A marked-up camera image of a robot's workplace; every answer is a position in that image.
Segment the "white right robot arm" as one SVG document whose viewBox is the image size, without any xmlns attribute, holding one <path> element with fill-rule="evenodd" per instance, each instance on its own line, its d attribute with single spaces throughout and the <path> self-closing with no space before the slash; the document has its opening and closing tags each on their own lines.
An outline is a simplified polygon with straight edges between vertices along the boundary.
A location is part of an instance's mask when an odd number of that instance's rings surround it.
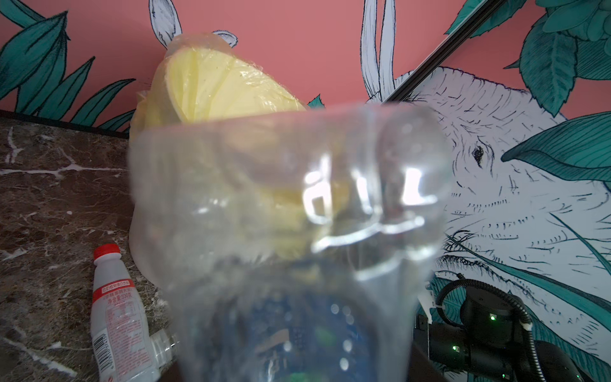
<svg viewBox="0 0 611 382">
<path fill-rule="evenodd" d="M 442 370 L 491 381 L 589 381 L 558 346 L 534 338 L 522 300 L 459 275 L 422 303 L 415 345 Z"/>
</svg>

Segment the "clear bottle blue label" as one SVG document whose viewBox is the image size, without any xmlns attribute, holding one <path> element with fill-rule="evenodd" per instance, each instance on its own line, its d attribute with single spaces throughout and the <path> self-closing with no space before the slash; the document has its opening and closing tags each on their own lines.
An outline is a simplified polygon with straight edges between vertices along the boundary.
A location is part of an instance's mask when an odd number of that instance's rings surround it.
<svg viewBox="0 0 611 382">
<path fill-rule="evenodd" d="M 452 183 L 430 108 L 154 127 L 128 164 L 181 380 L 407 380 Z"/>
</svg>

